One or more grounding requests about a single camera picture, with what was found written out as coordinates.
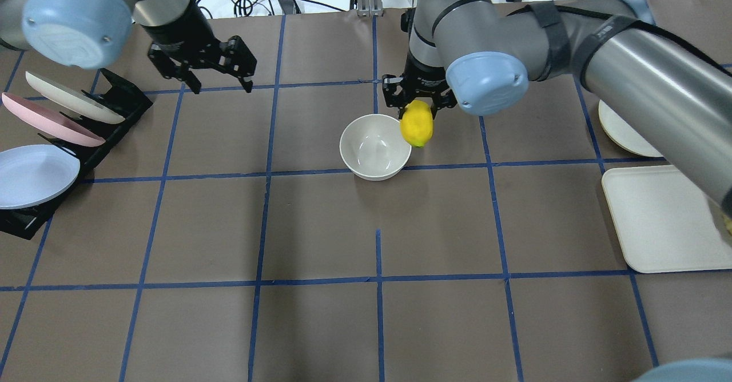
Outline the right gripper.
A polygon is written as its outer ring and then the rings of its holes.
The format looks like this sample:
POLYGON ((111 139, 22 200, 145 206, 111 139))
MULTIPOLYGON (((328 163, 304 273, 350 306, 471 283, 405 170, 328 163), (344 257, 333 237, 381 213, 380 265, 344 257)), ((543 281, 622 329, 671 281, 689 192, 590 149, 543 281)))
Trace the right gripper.
POLYGON ((401 121, 406 106, 416 98, 429 98, 432 111, 452 109, 456 106, 455 95, 446 80, 444 67, 429 66, 408 53, 401 75, 381 76, 381 89, 385 103, 395 111, 401 121))

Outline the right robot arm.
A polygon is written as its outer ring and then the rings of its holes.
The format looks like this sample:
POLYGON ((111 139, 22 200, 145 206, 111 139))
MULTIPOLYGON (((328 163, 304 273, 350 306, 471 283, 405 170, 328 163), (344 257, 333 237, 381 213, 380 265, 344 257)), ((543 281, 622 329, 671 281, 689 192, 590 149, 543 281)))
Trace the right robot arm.
POLYGON ((491 0, 418 0, 403 15, 404 72, 382 91, 400 113, 419 97, 488 116, 529 82, 572 74, 730 214, 730 72, 658 27, 646 0, 534 2, 499 15, 491 0))

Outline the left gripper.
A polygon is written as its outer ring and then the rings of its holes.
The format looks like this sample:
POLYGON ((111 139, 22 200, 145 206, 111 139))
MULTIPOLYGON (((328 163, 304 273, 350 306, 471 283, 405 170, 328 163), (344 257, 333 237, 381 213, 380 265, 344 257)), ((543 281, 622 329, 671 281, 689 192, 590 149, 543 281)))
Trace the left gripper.
POLYGON ((201 82, 193 69, 214 69, 240 81, 247 92, 253 91, 257 59, 240 36, 219 41, 197 5, 188 5, 172 22, 149 26, 152 43, 148 59, 165 78, 183 81, 194 93, 201 92, 201 82))

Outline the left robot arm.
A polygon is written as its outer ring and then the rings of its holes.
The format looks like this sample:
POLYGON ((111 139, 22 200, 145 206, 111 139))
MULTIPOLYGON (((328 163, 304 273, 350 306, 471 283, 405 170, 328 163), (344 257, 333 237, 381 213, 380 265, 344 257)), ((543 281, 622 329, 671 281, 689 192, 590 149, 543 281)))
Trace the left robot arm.
POLYGON ((240 36, 220 41, 197 0, 2 0, 2 48, 34 49, 62 66, 112 65, 133 25, 151 39, 147 57, 163 78, 199 93, 194 71, 210 69, 253 90, 253 52, 240 36))

